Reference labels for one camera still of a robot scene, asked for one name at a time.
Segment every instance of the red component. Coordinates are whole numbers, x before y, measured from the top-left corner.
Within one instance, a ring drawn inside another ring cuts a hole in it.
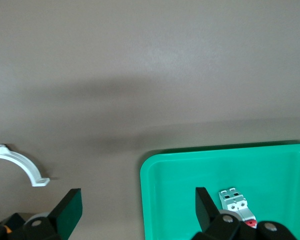
[[[252,228],[256,228],[257,227],[257,221],[254,220],[254,219],[247,220],[244,223],[247,224],[249,227],[252,227]]]

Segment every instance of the green tray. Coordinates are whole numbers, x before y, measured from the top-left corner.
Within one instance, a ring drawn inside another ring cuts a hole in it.
[[[300,144],[157,154],[141,167],[146,240],[191,240],[200,226],[195,188],[237,188],[257,221],[275,221],[300,240]]]

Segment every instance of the screw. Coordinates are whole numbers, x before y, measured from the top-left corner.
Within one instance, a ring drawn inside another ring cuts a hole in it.
[[[32,226],[32,227],[36,227],[36,226],[39,226],[41,223],[42,223],[41,220],[36,220],[36,221],[34,221],[33,223],[31,223],[31,226]]]
[[[229,215],[224,215],[222,217],[223,221],[225,221],[226,223],[232,223],[234,221],[234,219],[232,217],[230,217]]]
[[[266,222],[266,223],[264,224],[264,226],[265,226],[265,228],[268,229],[269,231],[272,231],[272,232],[277,231],[277,227],[276,227],[274,224],[272,224],[271,222]]]

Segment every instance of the metal part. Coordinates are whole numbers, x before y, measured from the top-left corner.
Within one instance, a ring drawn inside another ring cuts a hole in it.
[[[226,223],[233,223],[234,222],[234,219],[232,217],[230,217],[229,215],[224,215],[222,219]]]
[[[255,215],[248,208],[248,202],[236,188],[230,188],[219,192],[222,208],[239,214],[242,220],[256,220]]]
[[[269,231],[272,231],[272,232],[277,231],[277,227],[276,227],[274,224],[272,224],[271,222],[266,222],[266,223],[264,224],[264,226],[265,226],[265,228],[268,229]]]

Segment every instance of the white plastic clip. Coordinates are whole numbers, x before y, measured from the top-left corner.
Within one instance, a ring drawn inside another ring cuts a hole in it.
[[[41,177],[38,168],[29,158],[10,151],[5,145],[0,145],[0,159],[8,160],[21,167],[28,175],[33,187],[44,187],[50,182],[50,178]]]

